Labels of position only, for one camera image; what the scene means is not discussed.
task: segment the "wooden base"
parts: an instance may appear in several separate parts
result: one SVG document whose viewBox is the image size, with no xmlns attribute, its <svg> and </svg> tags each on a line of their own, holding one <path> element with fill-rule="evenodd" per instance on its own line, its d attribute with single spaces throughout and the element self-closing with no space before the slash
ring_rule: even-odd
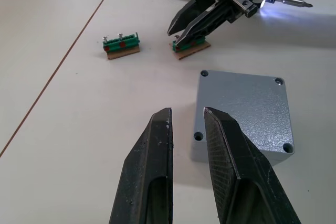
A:
<svg viewBox="0 0 336 224">
<path fill-rule="evenodd" d="M 109 52 L 107 54 L 107 58 L 109 60 L 114 60 L 114 59 L 117 59 L 117 58 L 120 58 L 120 57 L 123 57 L 123 56 L 126 56 L 126 55 L 134 54 L 136 52 L 140 52 L 140 47 L 139 46 L 132 47 L 132 48 L 127 48 L 127 49 L 121 49 L 121 50 L 118 50 L 118 51 L 115 51 L 115 52 Z"/>
<path fill-rule="evenodd" d="M 196 52 L 202 51 L 202 50 L 204 50 L 205 48 L 208 48 L 209 46 L 211 46 L 211 45 L 210 45 L 208 42 L 205 41 L 205 42 L 202 43 L 202 44 L 199 44 L 199 45 L 196 45 L 196 46 L 194 46 L 194 47 L 185 49 L 185 50 L 183 50 L 183 51 L 181 51 L 181 52 L 174 52 L 174 51 L 173 51 L 173 53 L 174 53 L 175 57 L 176 57 L 178 60 L 182 60 L 183 58 L 188 57 L 188 56 L 190 56 L 190 55 L 193 55 L 193 54 L 196 53 Z"/>
</svg>

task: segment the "metal enclosure lid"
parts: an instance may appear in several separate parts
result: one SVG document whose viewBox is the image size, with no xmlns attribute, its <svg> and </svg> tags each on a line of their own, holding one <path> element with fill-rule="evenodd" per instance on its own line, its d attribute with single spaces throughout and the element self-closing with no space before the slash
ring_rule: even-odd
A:
<svg viewBox="0 0 336 224">
<path fill-rule="evenodd" d="M 294 153 L 286 85 L 282 78 L 203 70 L 197 92 L 191 156 L 207 162 L 204 107 L 229 113 L 275 165 Z"/>
</svg>

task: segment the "mounting hole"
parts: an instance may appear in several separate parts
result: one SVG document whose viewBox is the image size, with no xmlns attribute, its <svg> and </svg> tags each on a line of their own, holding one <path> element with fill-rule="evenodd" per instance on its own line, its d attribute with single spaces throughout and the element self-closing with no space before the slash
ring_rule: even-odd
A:
<svg viewBox="0 0 336 224">
<path fill-rule="evenodd" d="M 279 86 L 283 85 L 283 80 L 282 80 L 281 78 L 276 78 L 276 79 L 275 79 L 275 82 L 276 82 L 276 84 L 279 85 Z"/>
<path fill-rule="evenodd" d="M 201 71 L 201 76 L 207 77 L 209 75 L 209 72 L 206 70 Z"/>
<path fill-rule="evenodd" d="M 294 152 L 294 147 L 293 145 L 289 144 L 289 143 L 286 143 L 283 145 L 283 150 L 287 153 L 293 153 Z"/>
<path fill-rule="evenodd" d="M 201 132 L 196 132 L 194 138 L 196 141 L 201 141 L 203 139 L 203 134 Z"/>
</svg>

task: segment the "white table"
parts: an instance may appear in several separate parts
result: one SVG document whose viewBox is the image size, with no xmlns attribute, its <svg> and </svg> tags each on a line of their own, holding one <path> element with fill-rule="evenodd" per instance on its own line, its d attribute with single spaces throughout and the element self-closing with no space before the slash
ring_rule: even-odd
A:
<svg viewBox="0 0 336 224">
<path fill-rule="evenodd" d="M 186 1 L 103 2 L 0 160 L 3 223 L 108 223 L 124 158 L 167 106 L 174 223 L 218 223 L 208 165 L 189 158 L 202 69 L 285 79 L 296 153 L 275 171 L 302 223 L 334 223 L 334 0 L 268 5 L 177 61 L 166 30 Z M 141 52 L 108 61 L 101 37 L 136 31 Z"/>
<path fill-rule="evenodd" d="M 101 0 L 0 0 L 0 149 Z"/>
</svg>

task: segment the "green terminal block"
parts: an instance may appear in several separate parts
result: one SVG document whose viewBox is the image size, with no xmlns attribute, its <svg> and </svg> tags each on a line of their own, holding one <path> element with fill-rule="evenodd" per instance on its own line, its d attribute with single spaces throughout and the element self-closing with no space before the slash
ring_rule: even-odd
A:
<svg viewBox="0 0 336 224">
<path fill-rule="evenodd" d="M 203 44 L 203 43 L 205 42 L 205 37 L 202 37 L 202 38 L 200 38 L 200 39 L 198 39 L 198 40 L 195 40 L 195 41 L 193 41 L 193 42 L 191 42 L 191 43 L 189 43 L 189 44 L 186 44 L 186 45 L 184 45 L 184 46 L 182 46 L 182 47 L 178 47 L 178 46 L 176 46 L 176 43 L 175 43 L 175 42 L 176 42 L 176 40 L 173 41 L 173 51 L 174 51 L 174 52 L 181 52 L 181 51 L 183 51 L 183 50 L 185 50 L 185 49 L 194 47 L 194 46 L 196 46 L 196 45 Z"/>
<path fill-rule="evenodd" d="M 104 37 L 103 48 L 105 52 L 110 53 L 119 51 L 121 49 L 136 47 L 139 45 L 139 43 L 140 41 L 138 33 L 124 37 L 122 34 L 119 34 L 118 39 L 107 40 L 107 37 Z"/>
</svg>

